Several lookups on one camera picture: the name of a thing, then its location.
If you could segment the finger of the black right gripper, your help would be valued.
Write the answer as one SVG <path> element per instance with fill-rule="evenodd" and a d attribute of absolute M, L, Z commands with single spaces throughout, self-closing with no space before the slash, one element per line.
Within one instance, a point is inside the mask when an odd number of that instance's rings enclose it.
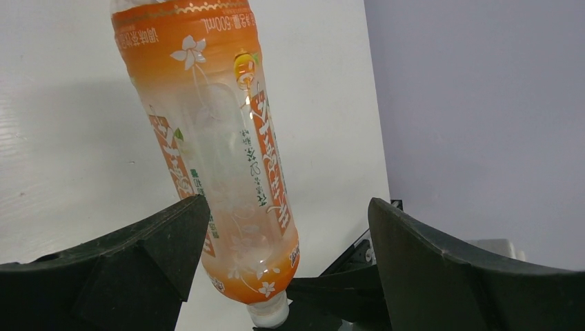
<path fill-rule="evenodd" d="M 277 330 L 388 330 L 376 265 L 320 277 L 295 278 L 286 289 L 290 312 Z"/>

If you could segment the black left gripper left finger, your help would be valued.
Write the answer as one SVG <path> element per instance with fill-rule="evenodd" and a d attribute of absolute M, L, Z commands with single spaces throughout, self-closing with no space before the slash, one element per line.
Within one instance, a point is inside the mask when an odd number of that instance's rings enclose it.
<path fill-rule="evenodd" d="M 29 263 L 1 266 L 2 330 L 174 330 L 210 209 L 188 197 Z"/>

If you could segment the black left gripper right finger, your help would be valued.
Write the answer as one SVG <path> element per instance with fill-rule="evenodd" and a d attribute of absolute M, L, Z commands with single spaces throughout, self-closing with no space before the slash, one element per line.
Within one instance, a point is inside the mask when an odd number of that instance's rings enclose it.
<path fill-rule="evenodd" d="M 394 330 L 583 330 L 584 273 L 498 255 L 374 198 L 368 222 Z"/>

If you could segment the orange drink bottle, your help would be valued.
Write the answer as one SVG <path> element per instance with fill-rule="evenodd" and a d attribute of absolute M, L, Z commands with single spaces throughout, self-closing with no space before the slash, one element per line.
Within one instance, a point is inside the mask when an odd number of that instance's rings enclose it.
<path fill-rule="evenodd" d="M 206 199 L 201 255 L 258 328 L 289 315 L 299 234 L 247 1 L 111 1 L 115 41 L 181 198 Z"/>

